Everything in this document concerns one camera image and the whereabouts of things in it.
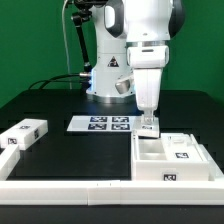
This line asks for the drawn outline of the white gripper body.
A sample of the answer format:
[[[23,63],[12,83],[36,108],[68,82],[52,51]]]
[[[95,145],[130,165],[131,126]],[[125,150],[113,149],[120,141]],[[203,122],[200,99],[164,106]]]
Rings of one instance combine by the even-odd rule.
[[[135,69],[133,74],[137,108],[152,117],[158,107],[162,69]]]

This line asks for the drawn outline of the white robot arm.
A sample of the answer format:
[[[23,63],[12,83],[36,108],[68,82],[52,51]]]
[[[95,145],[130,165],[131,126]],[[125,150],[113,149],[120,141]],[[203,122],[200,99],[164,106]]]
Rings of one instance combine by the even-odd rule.
[[[80,40],[88,97],[136,99],[141,123],[156,122],[160,83],[171,40],[182,28],[182,0],[67,0]]]

